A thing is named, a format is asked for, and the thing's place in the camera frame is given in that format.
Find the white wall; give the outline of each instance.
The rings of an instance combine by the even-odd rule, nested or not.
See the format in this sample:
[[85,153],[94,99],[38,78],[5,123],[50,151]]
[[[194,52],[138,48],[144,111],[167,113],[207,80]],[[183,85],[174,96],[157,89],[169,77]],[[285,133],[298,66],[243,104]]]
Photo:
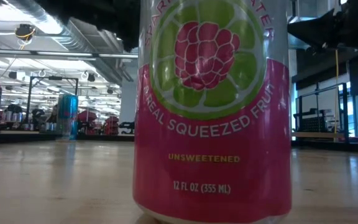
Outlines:
[[133,122],[135,120],[135,106],[136,106],[136,82],[123,82],[121,88],[121,110],[119,113],[119,123]]
[[[298,90],[298,96],[303,96],[305,94],[314,91],[316,91],[316,85],[311,85],[306,88]],[[316,108],[316,107],[317,107],[316,97],[314,95],[306,96],[302,98],[302,113],[309,111],[310,108]],[[296,112],[299,113],[299,101],[296,102]]]

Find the fluorescent light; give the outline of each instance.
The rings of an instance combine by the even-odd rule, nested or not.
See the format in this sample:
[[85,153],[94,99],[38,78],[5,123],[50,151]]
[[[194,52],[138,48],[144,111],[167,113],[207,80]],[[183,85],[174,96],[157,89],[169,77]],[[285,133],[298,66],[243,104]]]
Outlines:
[[59,92],[60,91],[60,89],[59,88],[56,88],[56,87],[47,87],[47,89],[49,89],[49,90],[52,90],[52,91],[55,91],[55,92]]
[[71,95],[74,95],[74,93],[69,92],[69,91],[67,91],[67,90],[61,90],[61,91],[65,92],[65,93],[68,93],[68,94],[71,94]]
[[111,113],[119,113],[118,110],[112,109],[112,108],[104,108],[103,111],[105,112],[111,112]]
[[38,52],[39,55],[52,55],[52,56],[67,56],[67,57],[90,57],[89,53],[74,53],[74,52]]
[[[117,99],[116,96],[88,96],[90,99]],[[79,96],[80,100],[87,100],[86,96]]]
[[137,54],[99,54],[99,56],[107,58],[138,58]]
[[21,11],[14,10],[11,7],[1,4],[0,5],[0,21],[30,21],[30,16]]
[[78,57],[68,57],[67,60],[85,60],[85,61],[95,61],[96,58],[78,58]]
[[43,84],[43,85],[49,85],[49,83],[44,82],[44,81],[40,81],[40,83]]
[[[2,93],[3,96],[28,96],[28,93]],[[31,97],[59,97],[59,95],[31,94]]]
[[[75,86],[61,86],[61,88],[75,88]],[[88,89],[88,90],[90,90],[90,89],[94,89],[96,87],[94,87],[94,86],[79,86],[78,88],[79,89]]]

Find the sparkling water can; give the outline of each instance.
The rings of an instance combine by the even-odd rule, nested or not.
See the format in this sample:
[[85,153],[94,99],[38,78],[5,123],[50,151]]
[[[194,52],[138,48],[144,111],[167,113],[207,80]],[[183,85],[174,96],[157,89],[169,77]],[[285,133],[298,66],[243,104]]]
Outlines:
[[284,0],[142,0],[134,200],[169,223],[291,209]]

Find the ceiling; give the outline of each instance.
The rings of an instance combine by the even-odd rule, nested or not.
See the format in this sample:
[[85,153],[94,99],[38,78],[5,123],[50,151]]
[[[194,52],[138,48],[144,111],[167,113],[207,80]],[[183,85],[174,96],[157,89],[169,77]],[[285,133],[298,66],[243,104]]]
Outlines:
[[[37,28],[30,42],[25,43],[14,35],[19,24],[32,24]],[[71,19],[67,27],[71,34],[76,35],[76,39],[84,43],[83,45],[89,52],[125,53],[122,40],[111,32],[97,30],[95,26],[76,19]],[[0,6],[0,49],[19,50],[22,48],[32,51],[69,52],[66,45],[59,41],[64,40],[65,36],[59,33],[58,28],[59,26],[52,22],[40,25],[39,22],[34,22],[34,17],[13,6]],[[78,78],[80,108],[90,106],[104,117],[107,117],[107,114],[118,115],[121,109],[120,86],[123,82],[134,82],[137,78],[137,59],[135,58],[91,58],[92,60],[88,61],[75,57],[60,57],[59,60],[51,60],[31,55],[27,58],[19,58],[13,54],[7,56],[0,55],[2,109],[11,103],[17,103],[21,104],[25,110],[30,77],[41,76],[43,78],[33,81],[33,84],[37,83],[37,86],[32,89],[30,108],[37,105],[45,110],[51,110],[52,106],[57,103],[59,94],[75,93],[74,81],[53,81],[47,78],[58,76]],[[10,72],[16,72],[17,78],[9,78]],[[90,75],[94,75],[94,82],[88,81]],[[114,90],[113,94],[107,93],[108,88]]]

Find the ceiling duct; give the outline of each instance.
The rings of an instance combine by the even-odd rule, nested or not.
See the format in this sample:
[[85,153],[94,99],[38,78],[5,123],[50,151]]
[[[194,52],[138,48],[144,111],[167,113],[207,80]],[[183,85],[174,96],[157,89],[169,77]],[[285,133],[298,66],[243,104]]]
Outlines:
[[[9,5],[20,10],[24,14],[34,18],[33,22],[40,30],[45,33],[60,34],[62,37],[55,37],[55,41],[72,52],[95,52],[95,49],[80,34],[78,29],[69,21],[64,26],[60,21],[47,14],[45,10],[34,0],[5,0]],[[112,69],[105,61],[96,58],[95,61],[86,62],[101,72],[101,75],[108,82],[121,85],[122,77]]]

